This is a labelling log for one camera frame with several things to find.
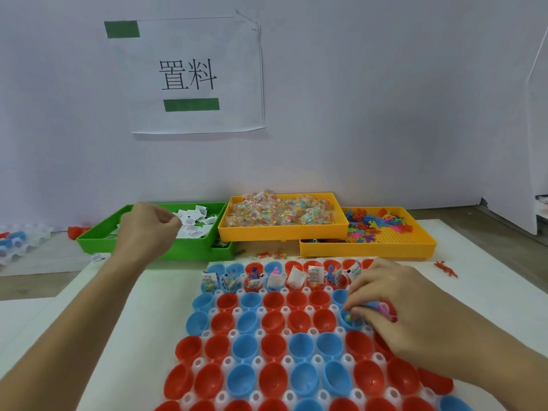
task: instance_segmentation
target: white paper sheet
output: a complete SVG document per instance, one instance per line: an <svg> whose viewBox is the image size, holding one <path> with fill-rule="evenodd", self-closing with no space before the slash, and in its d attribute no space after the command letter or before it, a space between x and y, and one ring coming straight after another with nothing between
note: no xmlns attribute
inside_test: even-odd
<svg viewBox="0 0 548 411"><path fill-rule="evenodd" d="M138 37L109 39L120 66L133 133L264 128L257 23L238 15L137 24ZM205 102L188 102L197 98ZM181 110L215 107L216 98L218 110Z"/></svg>

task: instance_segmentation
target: yellow tray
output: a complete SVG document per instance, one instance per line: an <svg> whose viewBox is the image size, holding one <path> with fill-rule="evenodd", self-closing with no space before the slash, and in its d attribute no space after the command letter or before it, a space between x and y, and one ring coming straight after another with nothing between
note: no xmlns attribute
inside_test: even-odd
<svg viewBox="0 0 548 411"><path fill-rule="evenodd" d="M241 196L230 198L229 205L219 223L219 235L224 242L232 241L287 241L289 239L344 238L348 232L348 221L332 193L279 194L280 199L312 196L318 200L329 200L334 207L335 220L326 225L276 225L227 227L225 218L233 203L240 203Z"/></svg>
<svg viewBox="0 0 548 411"><path fill-rule="evenodd" d="M365 209L367 213L376 215L382 207L342 207L344 213L348 209ZM385 209L393 215L401 216L408 225L412 225L413 232L399 233L391 228L383 228L382 233L375 236L376 241L369 243L307 243L301 241L299 242L301 257L380 256L384 258L430 258L438 244L434 238L404 208L385 207Z"/></svg>

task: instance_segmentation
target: white table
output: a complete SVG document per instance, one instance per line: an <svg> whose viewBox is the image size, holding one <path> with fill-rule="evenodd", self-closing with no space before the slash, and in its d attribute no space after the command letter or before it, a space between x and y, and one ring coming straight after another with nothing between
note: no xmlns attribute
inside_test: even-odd
<svg viewBox="0 0 548 411"><path fill-rule="evenodd" d="M548 355L548 295L518 276L439 220L419 221L438 241L433 257L459 275L449 278L432 261L404 262L463 303ZM92 375L79 411L154 409L174 365L176 343L186 335L191 301L199 293L205 262L158 261L135 285ZM66 305L92 279L102 262L88 265L9 343L0 356L0 375L10 369ZM455 394L476 411L502 411L479 388L456 383Z"/></svg>

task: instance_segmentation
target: green tray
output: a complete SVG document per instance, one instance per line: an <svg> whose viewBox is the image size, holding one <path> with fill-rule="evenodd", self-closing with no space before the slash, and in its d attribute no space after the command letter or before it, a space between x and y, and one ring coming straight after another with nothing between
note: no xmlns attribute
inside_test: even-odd
<svg viewBox="0 0 548 411"><path fill-rule="evenodd" d="M179 209L194 209L196 205L208 208L209 215L217 215L217 220L209 233L202 238L177 238L173 246L162 259L164 260L204 260L204 261L229 261L233 258L235 245L230 244L226 248L213 247L214 241L219 237L219 222L226 209L224 202L209 203L157 203L170 212ZM80 247L85 253L111 253L116 245L116 235L112 232L120 223L120 218L126 212L131 211L133 205L126 205L116 213L101 221L78 239Z"/></svg>

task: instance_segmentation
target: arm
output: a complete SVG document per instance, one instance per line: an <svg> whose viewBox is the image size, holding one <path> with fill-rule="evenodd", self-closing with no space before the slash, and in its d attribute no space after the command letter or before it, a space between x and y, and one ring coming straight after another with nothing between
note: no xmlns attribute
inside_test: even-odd
<svg viewBox="0 0 548 411"><path fill-rule="evenodd" d="M388 300L398 321L362 307ZM548 409L548 358L445 293L417 270L377 259L348 288L344 309L363 317L411 364L479 386L508 410Z"/></svg>
<svg viewBox="0 0 548 411"><path fill-rule="evenodd" d="M110 260L0 381L1 411L76 409L133 285L180 227L148 203L122 216Z"/></svg>

